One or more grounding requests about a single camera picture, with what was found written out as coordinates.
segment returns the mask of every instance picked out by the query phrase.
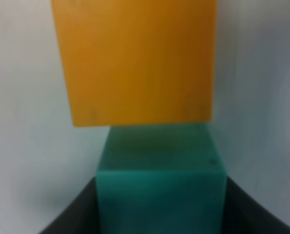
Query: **white wall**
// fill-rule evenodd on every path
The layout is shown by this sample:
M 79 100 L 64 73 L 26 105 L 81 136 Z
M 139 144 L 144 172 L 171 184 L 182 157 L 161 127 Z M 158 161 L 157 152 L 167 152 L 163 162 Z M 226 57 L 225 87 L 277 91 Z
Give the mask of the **white wall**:
M 48 225 L 94 176 L 107 131 L 72 126 L 50 0 L 0 0 L 0 227 Z
M 290 0 L 219 0 L 214 121 L 229 175 L 290 225 Z
M 211 129 L 231 177 L 290 225 L 290 0 L 218 1 Z M 50 0 L 0 0 L 0 232 L 51 222 L 107 131 L 72 126 Z

